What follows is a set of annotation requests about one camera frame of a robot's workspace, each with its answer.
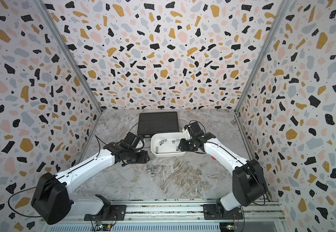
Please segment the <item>small angled cluster socket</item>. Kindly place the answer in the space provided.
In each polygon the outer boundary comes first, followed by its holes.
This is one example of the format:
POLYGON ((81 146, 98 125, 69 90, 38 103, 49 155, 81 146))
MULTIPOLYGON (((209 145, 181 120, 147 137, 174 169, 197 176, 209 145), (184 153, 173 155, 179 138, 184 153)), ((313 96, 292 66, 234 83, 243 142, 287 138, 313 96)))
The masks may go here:
POLYGON ((167 142, 167 140, 161 140, 161 141, 159 142, 159 145, 162 145, 162 144, 164 144, 165 142, 167 142))

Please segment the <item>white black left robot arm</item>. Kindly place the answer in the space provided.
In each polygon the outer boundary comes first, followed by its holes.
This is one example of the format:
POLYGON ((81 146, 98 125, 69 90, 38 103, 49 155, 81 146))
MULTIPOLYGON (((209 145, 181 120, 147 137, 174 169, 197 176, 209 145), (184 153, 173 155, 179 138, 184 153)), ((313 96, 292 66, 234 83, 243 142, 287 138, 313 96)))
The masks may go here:
POLYGON ((85 220, 108 219, 112 215, 111 202, 101 194, 76 198, 72 194, 81 184, 115 164, 147 164, 145 142, 131 132, 124 139, 108 144, 99 142, 97 154, 57 174, 42 175, 35 189, 31 206, 48 224, 53 225, 67 216, 84 216, 85 220))

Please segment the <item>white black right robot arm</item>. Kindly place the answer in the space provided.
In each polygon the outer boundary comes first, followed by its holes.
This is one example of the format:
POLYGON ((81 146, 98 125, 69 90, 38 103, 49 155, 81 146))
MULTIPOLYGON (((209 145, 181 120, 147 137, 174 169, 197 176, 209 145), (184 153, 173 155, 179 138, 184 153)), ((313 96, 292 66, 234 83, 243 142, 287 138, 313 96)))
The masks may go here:
POLYGON ((232 175, 232 191, 221 197, 219 209, 231 211, 247 207, 267 193, 263 168, 255 159, 245 159, 223 145, 215 135, 201 129, 201 123, 193 121, 183 128, 184 138, 178 150, 211 155, 232 175))

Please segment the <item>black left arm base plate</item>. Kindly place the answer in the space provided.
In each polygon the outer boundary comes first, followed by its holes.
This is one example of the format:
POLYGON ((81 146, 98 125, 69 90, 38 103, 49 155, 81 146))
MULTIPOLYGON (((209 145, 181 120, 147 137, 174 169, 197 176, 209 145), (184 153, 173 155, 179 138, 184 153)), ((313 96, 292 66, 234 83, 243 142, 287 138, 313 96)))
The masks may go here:
POLYGON ((123 221, 126 210, 127 205, 103 206, 97 214, 86 214, 84 221, 123 221))

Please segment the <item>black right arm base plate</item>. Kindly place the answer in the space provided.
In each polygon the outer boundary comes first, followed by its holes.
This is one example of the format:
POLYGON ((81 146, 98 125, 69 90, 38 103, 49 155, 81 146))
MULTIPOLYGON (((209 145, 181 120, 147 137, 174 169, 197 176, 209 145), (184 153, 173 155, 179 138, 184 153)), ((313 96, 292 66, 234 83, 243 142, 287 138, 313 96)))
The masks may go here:
POLYGON ((220 204, 204 204, 203 214, 204 220, 240 220, 244 218, 240 207, 227 211, 220 204))

